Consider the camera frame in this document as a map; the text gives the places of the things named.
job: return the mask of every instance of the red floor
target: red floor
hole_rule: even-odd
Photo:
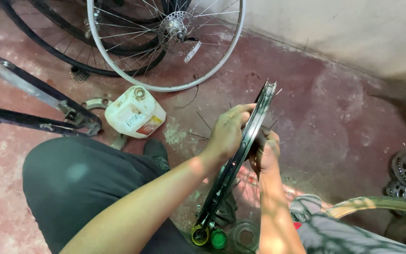
[[[108,96],[116,99],[128,87],[123,79],[92,76],[82,84],[69,78],[70,66],[59,61],[20,32],[0,12],[0,56],[13,62],[77,102]],[[243,32],[225,65],[197,88],[161,94],[152,92],[167,112],[153,134],[164,141],[172,167],[197,155],[219,114],[232,105],[255,100],[264,81],[283,89],[272,101],[264,125],[281,139],[281,174],[291,200],[301,193],[319,195],[325,207],[349,198],[381,195],[388,182],[390,155],[406,144],[406,126],[394,107],[368,96],[385,84],[361,72],[317,58],[250,32]],[[53,108],[0,80],[0,107],[48,118],[61,118]],[[102,111],[96,111],[104,118]],[[106,123],[99,141],[110,144],[116,133]],[[0,253],[45,253],[47,246],[23,196],[21,169],[37,144],[57,137],[47,132],[0,124]],[[143,140],[129,140],[124,151],[141,153]],[[238,218],[259,221],[259,193],[248,168],[234,189]],[[202,183],[172,219],[189,230],[197,205],[210,189]],[[360,213],[352,221],[382,232],[387,213]]]

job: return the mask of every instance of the hand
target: hand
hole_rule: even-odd
[[[252,169],[259,179],[259,173],[265,173],[278,165],[280,157],[280,138],[278,135],[261,126],[255,139],[254,145],[250,149],[249,161]]]
[[[248,121],[255,106],[255,103],[237,105],[220,115],[212,128],[205,151],[222,162],[233,157],[240,146],[241,127]]]

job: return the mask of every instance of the black tire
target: black tire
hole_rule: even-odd
[[[88,66],[86,64],[78,62],[78,61],[64,55],[60,51],[53,48],[51,45],[46,43],[42,38],[40,38],[35,32],[33,32],[28,25],[26,25],[26,23],[14,11],[9,0],[0,0],[0,6],[20,30],[22,30],[28,37],[30,37],[35,43],[37,43],[43,49],[48,51],[48,53],[50,53],[51,55],[54,55],[55,57],[59,58],[60,60],[66,62],[68,64],[71,64],[72,66],[77,66],[77,67],[79,67],[83,70],[86,70],[88,72],[91,72],[91,73],[95,73],[95,74],[107,76],[107,77],[120,77],[118,75],[118,73],[115,71],[102,70],[99,68]],[[165,55],[166,55],[166,52],[162,51],[159,54],[159,56],[154,61],[152,61],[148,67],[142,67],[139,70],[126,71],[126,73],[130,76],[132,76],[134,74],[143,75],[145,72],[149,71],[150,69],[152,69],[156,65],[158,65],[159,62],[162,61],[162,59],[164,58]]]
[[[96,44],[93,41],[93,38],[92,39],[85,38],[85,34],[81,29],[77,28],[76,26],[73,26],[67,20],[62,18],[59,14],[54,12],[48,6],[48,4],[45,3],[45,1],[43,1],[43,0],[28,0],[28,1],[32,4],[32,6],[34,6],[37,10],[39,10],[43,15],[45,15],[49,20],[51,20],[54,24],[56,24],[57,26],[62,28],[64,31],[73,35],[78,40],[80,40],[84,43],[87,43],[90,46],[96,47]],[[142,21],[142,20],[133,19],[133,18],[129,18],[129,19],[137,20],[140,23]],[[113,48],[113,49],[109,50],[108,52],[112,53],[114,55],[118,55],[118,56],[132,56],[132,55],[144,52],[145,50],[155,48],[158,46],[158,44],[159,44],[158,37],[155,36],[155,38],[153,38],[148,43],[144,43],[143,45],[130,46],[130,47],[121,47],[120,46],[117,48]],[[103,46],[104,46],[104,48],[112,48],[115,45],[103,42]]]

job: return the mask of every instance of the bicycle tire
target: bicycle tire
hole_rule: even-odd
[[[18,14],[15,12],[15,10],[12,8],[8,0],[0,0],[0,6],[4,10],[4,12],[8,15],[8,17],[15,23],[15,25],[23,31],[29,38],[31,38],[35,43],[37,43],[39,46],[41,46],[43,49],[45,49],[48,53],[51,55],[54,55],[55,57],[59,58],[60,60],[72,65],[72,66],[77,66],[83,70],[86,70],[88,72],[102,75],[102,76],[107,76],[107,77],[120,77],[120,75],[115,72],[115,71],[107,71],[107,70],[102,70],[99,68],[95,68],[92,66],[85,65],[81,62],[78,62],[60,51],[56,50],[53,48],[51,45],[46,43],[42,38],[40,38],[35,32],[31,30],[31,28],[26,25],[26,23],[18,16]],[[143,67],[139,69],[138,71],[125,71],[127,75],[133,75],[137,72],[138,75],[143,74],[147,72],[148,70],[154,68],[158,63],[164,58],[166,55],[165,51],[162,51],[159,56],[152,61],[151,65],[149,67]]]
[[[406,212],[406,198],[387,196],[352,198],[334,205],[325,213],[339,219],[356,211],[368,209],[389,209]]]
[[[89,40],[85,38],[84,32],[77,28],[76,26],[73,26],[70,24],[67,20],[62,18],[59,14],[57,14],[55,11],[53,11],[48,4],[46,4],[45,1],[42,0],[28,0],[32,6],[34,6],[37,10],[39,10],[43,15],[45,15],[49,20],[51,20],[54,24],[62,28],[65,32],[68,32],[69,34],[73,35],[76,39],[87,43],[88,45],[92,47],[97,47],[95,42],[93,40]],[[110,43],[104,43],[105,47],[107,48],[112,48],[115,47],[116,45],[110,44]],[[109,53],[112,53],[114,55],[118,56],[130,56],[134,55],[140,52],[143,52],[145,50],[151,49],[156,47],[159,44],[159,39],[158,36],[155,36],[151,41],[148,43],[145,43],[143,45],[139,46],[131,46],[131,47],[118,47],[118,48],[113,48],[108,50]]]

